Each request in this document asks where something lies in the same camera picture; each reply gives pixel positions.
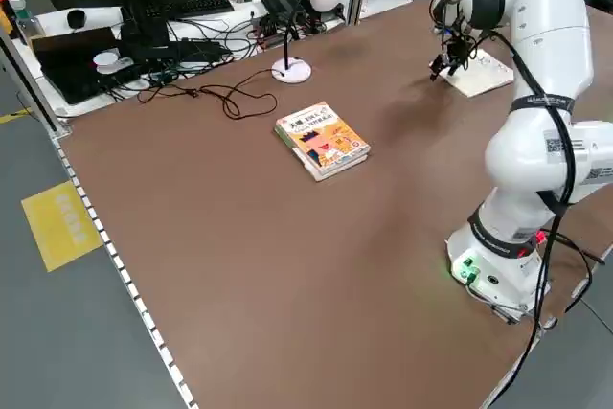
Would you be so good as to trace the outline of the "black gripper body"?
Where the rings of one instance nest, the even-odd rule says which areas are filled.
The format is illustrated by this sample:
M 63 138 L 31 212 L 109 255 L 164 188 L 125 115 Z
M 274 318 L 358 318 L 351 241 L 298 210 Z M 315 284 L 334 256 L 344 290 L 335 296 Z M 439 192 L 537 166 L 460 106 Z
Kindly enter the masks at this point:
M 451 36 L 443 44 L 443 58 L 447 64 L 464 64 L 472 49 L 472 39 Z

